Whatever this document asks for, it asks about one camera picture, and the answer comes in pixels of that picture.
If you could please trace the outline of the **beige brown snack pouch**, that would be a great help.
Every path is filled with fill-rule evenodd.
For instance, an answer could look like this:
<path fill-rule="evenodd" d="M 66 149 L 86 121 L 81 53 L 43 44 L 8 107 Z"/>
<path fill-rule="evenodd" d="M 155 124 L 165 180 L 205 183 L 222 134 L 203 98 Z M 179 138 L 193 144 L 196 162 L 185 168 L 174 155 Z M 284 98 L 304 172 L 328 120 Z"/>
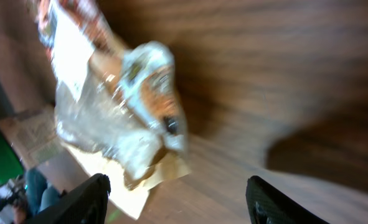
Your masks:
<path fill-rule="evenodd" d="M 169 48 L 133 49 L 95 1 L 28 3 L 50 60 L 55 132 L 88 174 L 111 180 L 111 201 L 140 217 L 152 188 L 189 173 L 187 123 Z"/>

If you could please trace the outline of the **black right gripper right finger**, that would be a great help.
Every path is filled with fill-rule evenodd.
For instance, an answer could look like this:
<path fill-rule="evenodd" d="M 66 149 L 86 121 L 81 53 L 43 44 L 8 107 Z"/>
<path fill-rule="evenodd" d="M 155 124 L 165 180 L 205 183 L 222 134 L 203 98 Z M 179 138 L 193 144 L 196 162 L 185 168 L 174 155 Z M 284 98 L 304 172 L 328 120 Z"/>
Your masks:
<path fill-rule="evenodd" d="M 257 175 L 245 196 L 252 224 L 328 224 Z"/>

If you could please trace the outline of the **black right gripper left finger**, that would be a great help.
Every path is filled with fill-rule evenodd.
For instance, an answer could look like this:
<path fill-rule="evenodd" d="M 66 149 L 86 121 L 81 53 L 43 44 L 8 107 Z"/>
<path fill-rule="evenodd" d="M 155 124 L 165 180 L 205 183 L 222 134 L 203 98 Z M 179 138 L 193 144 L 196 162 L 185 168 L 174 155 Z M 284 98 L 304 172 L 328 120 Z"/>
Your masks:
<path fill-rule="evenodd" d="M 95 174 L 26 223 L 104 224 L 110 193 L 108 176 Z"/>

